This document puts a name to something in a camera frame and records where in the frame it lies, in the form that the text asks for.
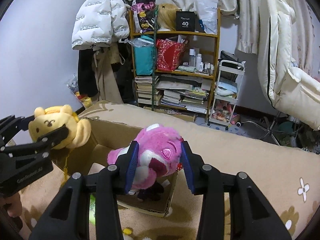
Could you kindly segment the person's left hand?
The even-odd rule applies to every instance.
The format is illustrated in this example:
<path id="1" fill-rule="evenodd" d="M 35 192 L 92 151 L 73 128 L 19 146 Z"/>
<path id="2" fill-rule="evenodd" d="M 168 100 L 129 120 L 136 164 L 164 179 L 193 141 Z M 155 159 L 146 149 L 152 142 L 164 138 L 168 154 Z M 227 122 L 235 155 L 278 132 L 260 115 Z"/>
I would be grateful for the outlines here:
<path id="1" fill-rule="evenodd" d="M 19 192 L 10 197 L 3 198 L 1 205 L 6 208 L 8 215 L 12 218 L 20 217 L 22 214 L 22 202 Z"/>

